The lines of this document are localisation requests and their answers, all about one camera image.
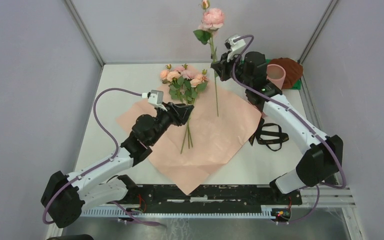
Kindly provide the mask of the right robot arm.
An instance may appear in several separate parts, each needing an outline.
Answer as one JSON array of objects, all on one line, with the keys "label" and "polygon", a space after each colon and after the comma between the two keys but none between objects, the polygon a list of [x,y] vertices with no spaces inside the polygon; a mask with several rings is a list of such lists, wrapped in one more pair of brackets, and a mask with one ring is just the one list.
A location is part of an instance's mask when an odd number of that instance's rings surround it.
[{"label": "right robot arm", "polygon": [[245,88],[247,100],[282,127],[302,153],[294,170],[270,182],[269,199],[282,204],[289,193],[314,187],[338,173],[342,166],[343,141],[338,135],[328,136],[312,125],[288,101],[273,82],[267,79],[265,55],[251,51],[244,60],[224,53],[210,67],[221,81],[235,80]]}]

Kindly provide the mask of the black ribbon gold lettering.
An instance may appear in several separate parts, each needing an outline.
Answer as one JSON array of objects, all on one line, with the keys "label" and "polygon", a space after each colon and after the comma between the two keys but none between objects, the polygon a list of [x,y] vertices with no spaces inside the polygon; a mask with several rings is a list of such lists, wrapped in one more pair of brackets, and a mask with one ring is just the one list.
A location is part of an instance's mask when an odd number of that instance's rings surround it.
[{"label": "black ribbon gold lettering", "polygon": [[265,120],[261,118],[257,129],[248,139],[248,142],[251,146],[257,143],[266,146],[272,152],[277,152],[283,147],[283,143],[289,140],[289,135],[283,131],[279,124],[265,123]]}]

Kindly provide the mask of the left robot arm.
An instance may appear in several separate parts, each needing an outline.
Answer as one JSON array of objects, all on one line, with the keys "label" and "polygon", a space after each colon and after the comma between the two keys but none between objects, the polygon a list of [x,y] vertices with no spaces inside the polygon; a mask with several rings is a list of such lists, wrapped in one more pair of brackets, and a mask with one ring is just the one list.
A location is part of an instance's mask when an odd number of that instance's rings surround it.
[{"label": "left robot arm", "polygon": [[101,204],[118,200],[133,203],[137,198],[134,187],[104,181],[144,161],[168,128],[185,125],[194,109],[193,105],[184,103],[162,105],[155,109],[156,116],[140,115],[129,136],[109,156],[80,171],[53,173],[40,200],[44,207],[43,222],[62,229],[74,223],[84,211]]}]

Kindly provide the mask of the pink flower bouquet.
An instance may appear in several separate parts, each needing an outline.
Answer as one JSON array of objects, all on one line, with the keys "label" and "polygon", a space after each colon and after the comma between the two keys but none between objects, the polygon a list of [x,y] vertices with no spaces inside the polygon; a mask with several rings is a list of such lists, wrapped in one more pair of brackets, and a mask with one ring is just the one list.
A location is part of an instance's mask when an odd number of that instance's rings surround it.
[{"label": "pink flower bouquet", "polygon": [[153,146],[147,160],[125,171],[138,184],[174,184],[189,194],[201,184],[265,184],[258,174],[257,154],[249,138],[261,113],[237,94],[214,84],[198,95],[189,129],[192,147],[184,139],[185,126],[171,126]]}]

